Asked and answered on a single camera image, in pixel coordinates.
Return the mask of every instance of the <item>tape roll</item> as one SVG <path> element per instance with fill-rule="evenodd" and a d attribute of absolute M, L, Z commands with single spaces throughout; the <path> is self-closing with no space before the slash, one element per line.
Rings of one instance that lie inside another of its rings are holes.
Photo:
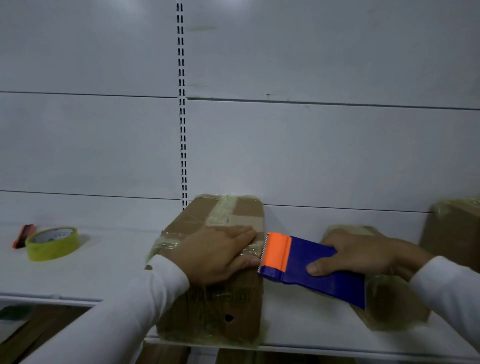
<path fill-rule="evenodd" d="M 64 226 L 30 235 L 26 242 L 28 259 L 44 262 L 66 256 L 80 247 L 77 228 Z"/>

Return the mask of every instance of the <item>left hand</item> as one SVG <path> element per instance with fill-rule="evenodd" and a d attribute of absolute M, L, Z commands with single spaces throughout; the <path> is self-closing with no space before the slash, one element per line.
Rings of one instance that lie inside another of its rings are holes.
<path fill-rule="evenodd" d="M 183 270 L 191 285 L 205 286 L 227 280 L 240 269 L 258 267 L 258 257 L 239 255 L 256 236 L 252 226 L 201 228 L 162 255 Z"/>

